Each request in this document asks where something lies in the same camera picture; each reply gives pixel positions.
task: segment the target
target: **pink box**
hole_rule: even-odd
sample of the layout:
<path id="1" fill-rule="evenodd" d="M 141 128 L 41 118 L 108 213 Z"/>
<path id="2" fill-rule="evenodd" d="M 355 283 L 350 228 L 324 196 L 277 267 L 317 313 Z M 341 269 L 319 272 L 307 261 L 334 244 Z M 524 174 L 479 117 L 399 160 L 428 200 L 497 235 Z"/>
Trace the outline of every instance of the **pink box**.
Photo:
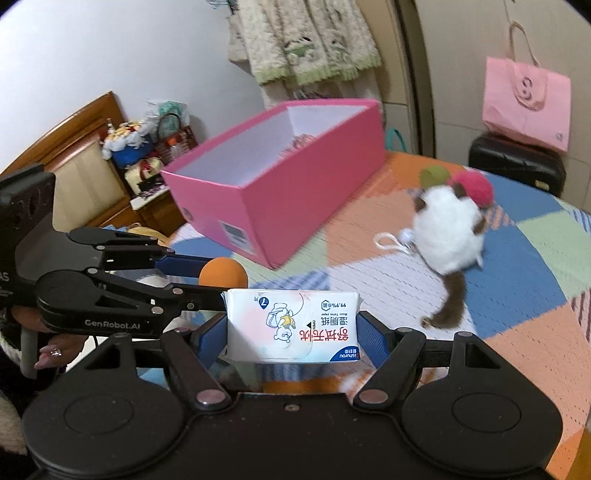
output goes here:
<path id="1" fill-rule="evenodd" d="M 316 138 L 283 155 L 301 134 Z M 196 231 L 278 268 L 385 159 L 378 102 L 304 100 L 206 141 L 163 176 Z"/>

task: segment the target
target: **green ball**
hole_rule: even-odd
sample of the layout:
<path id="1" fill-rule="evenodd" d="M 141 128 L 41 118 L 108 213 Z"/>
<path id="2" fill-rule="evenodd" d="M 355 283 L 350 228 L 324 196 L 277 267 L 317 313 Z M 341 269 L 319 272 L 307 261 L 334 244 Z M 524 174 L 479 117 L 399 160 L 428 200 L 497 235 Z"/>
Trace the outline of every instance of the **green ball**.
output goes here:
<path id="1" fill-rule="evenodd" d="M 449 180 L 450 174 L 447 168 L 441 165 L 431 165 L 421 170 L 418 174 L 418 180 L 423 190 L 430 189 L 437 185 L 445 185 Z"/>

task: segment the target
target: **suitcase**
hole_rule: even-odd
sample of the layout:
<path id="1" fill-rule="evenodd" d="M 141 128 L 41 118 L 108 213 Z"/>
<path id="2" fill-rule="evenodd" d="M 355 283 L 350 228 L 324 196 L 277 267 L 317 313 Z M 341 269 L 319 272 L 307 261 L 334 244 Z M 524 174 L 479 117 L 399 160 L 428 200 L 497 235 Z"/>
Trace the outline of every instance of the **suitcase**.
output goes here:
<path id="1" fill-rule="evenodd" d="M 523 145 L 493 133 L 472 143 L 468 166 L 495 173 L 560 197 L 566 180 L 562 158 L 554 151 Z"/>

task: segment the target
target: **wet wipes package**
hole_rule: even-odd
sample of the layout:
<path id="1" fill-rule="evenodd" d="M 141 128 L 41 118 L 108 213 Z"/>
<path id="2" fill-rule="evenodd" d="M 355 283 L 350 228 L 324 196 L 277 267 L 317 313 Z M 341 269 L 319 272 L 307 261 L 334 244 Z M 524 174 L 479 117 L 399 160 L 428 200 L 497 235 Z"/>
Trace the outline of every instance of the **wet wipes package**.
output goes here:
<path id="1" fill-rule="evenodd" d="M 358 293 L 233 288 L 228 310 L 228 358 L 237 362 L 312 363 L 359 359 Z"/>

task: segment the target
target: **red fuzzy ball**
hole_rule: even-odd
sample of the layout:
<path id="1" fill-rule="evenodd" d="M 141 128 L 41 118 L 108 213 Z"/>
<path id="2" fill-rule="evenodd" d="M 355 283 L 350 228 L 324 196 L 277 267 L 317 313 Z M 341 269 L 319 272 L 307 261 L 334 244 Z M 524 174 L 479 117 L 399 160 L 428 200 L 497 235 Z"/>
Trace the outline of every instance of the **red fuzzy ball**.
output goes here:
<path id="1" fill-rule="evenodd" d="M 459 183 L 479 208 L 488 208 L 495 201 L 491 183 L 476 170 L 463 170 L 452 176 L 447 184 Z"/>

